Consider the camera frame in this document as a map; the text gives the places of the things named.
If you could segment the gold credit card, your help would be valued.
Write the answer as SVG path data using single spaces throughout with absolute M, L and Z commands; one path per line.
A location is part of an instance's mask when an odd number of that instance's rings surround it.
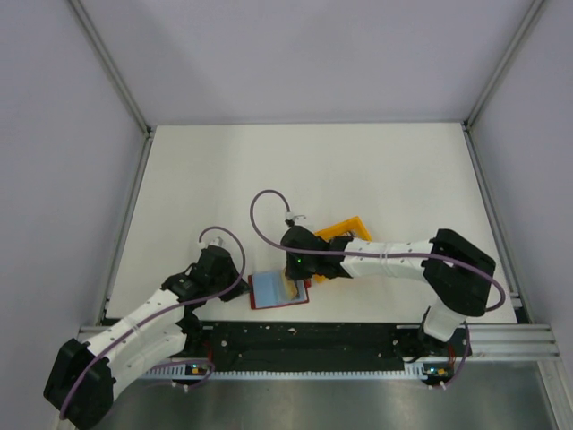
M 291 301 L 299 297 L 299 290 L 296 282 L 287 276 L 287 270 L 280 272 L 282 294 L 285 300 Z

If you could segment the red leather card holder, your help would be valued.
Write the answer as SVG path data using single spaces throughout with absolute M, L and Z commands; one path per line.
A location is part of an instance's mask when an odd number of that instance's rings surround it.
M 280 308 L 291 305 L 301 305 L 309 301 L 308 288 L 312 283 L 308 280 L 297 280 L 299 297 L 288 301 L 284 299 L 281 288 L 281 271 L 257 272 L 250 275 L 250 304 L 252 310 Z

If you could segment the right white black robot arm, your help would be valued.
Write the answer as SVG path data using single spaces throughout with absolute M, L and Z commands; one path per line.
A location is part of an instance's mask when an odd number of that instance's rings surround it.
M 293 225 L 279 248 L 286 252 L 286 277 L 293 281 L 313 275 L 327 279 L 381 275 L 430 286 L 437 299 L 423 316 L 417 340 L 431 355 L 450 344 L 454 331 L 468 317 L 488 312 L 496 263 L 451 229 L 442 228 L 425 241 L 382 243 L 354 236 L 323 239 Z

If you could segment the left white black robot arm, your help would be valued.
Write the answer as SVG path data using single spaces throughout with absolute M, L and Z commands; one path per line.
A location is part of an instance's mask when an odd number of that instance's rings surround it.
M 209 244 L 197 262 L 169 276 L 123 319 L 88 340 L 66 341 L 57 352 L 44 398 L 76 428 L 93 428 L 152 367 L 201 349 L 197 308 L 215 297 L 229 301 L 247 287 L 230 252 Z

